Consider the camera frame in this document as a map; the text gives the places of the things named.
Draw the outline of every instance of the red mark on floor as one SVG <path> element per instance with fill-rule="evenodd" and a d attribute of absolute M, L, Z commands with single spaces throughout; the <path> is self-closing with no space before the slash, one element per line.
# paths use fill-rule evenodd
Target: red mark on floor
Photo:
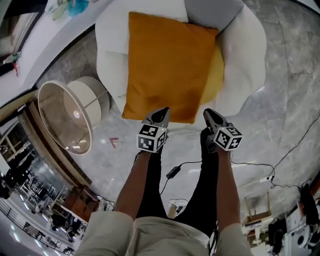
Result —
<path fill-rule="evenodd" d="M 115 148 L 116 148 L 116 145 L 114 144 L 114 141 L 119 140 L 119 138 L 109 138 L 109 140 L 110 140 L 110 142 L 111 142 L 111 144 L 112 144 L 113 148 L 115 149 Z"/>

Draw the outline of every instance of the black pants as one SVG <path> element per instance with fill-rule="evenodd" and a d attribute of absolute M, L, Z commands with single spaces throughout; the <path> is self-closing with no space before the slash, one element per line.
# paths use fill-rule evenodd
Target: black pants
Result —
<path fill-rule="evenodd" d="M 78 219 L 76 222 L 73 220 L 73 223 L 71 225 L 72 232 L 77 233 L 77 231 L 80 228 L 80 226 L 81 226 L 81 220 Z"/>
<path fill-rule="evenodd" d="M 199 181 L 185 210 L 174 221 L 192 226 L 209 237 L 217 228 L 217 181 L 219 157 L 217 153 L 202 153 Z M 167 219 L 161 200 L 159 184 L 161 179 L 161 153 L 152 153 L 147 170 L 144 194 L 137 214 L 141 217 Z"/>

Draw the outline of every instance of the orange pillow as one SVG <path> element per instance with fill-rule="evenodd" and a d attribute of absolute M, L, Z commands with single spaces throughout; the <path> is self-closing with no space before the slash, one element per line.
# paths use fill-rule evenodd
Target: orange pillow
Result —
<path fill-rule="evenodd" d="M 218 31 L 130 12 L 129 33 L 122 117 L 143 120 L 157 108 L 170 107 L 171 122 L 194 123 Z"/>

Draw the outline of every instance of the marble floor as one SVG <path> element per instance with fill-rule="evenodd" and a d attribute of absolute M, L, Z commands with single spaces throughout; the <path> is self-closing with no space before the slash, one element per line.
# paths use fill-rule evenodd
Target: marble floor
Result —
<path fill-rule="evenodd" d="M 289 0 L 245 0 L 261 21 L 266 38 L 266 80 L 264 87 L 252 94 L 241 111 L 228 118 L 243 134 L 240 149 L 233 153 L 236 163 L 276 165 L 304 135 L 320 112 L 320 16 Z M 40 80 L 70 82 L 96 72 L 95 31 L 71 47 Z M 138 122 L 121 118 L 111 102 L 110 114 L 93 131 L 92 149 L 86 155 L 72 155 L 92 179 L 92 187 L 105 198 L 115 201 L 130 172 L 138 150 L 135 134 Z M 199 161 L 199 132 L 170 136 L 162 153 L 162 179 L 174 167 L 187 161 Z M 110 143 L 109 138 L 118 138 Z M 313 178 L 320 168 L 320 120 L 315 122 L 301 144 L 275 169 L 274 183 L 301 185 Z M 200 164 L 185 164 L 170 180 L 162 194 L 165 207 L 170 199 L 190 199 L 199 178 Z M 270 174 L 267 166 L 233 164 L 242 217 L 246 215 L 244 197 L 265 210 L 270 192 L 275 215 L 289 210 L 298 199 L 296 187 L 271 189 L 259 179 Z"/>

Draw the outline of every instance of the wooden chair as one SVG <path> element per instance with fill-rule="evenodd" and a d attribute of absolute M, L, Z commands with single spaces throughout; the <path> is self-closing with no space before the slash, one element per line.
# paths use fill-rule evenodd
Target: wooden chair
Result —
<path fill-rule="evenodd" d="M 271 214 L 271 209 L 270 209 L 269 192 L 266 193 L 266 196 L 267 196 L 267 211 L 256 214 L 256 209 L 254 209 L 254 215 L 252 215 L 252 213 L 251 213 L 248 199 L 246 197 L 244 198 L 244 201 L 245 201 L 245 204 L 246 204 L 246 208 L 248 210 L 248 215 L 249 215 L 245 219 L 245 221 L 243 223 L 245 226 L 250 225 L 250 224 L 252 224 L 254 222 L 262 221 L 263 219 L 266 219 L 266 218 L 268 218 L 268 217 L 270 217 L 272 215 Z"/>

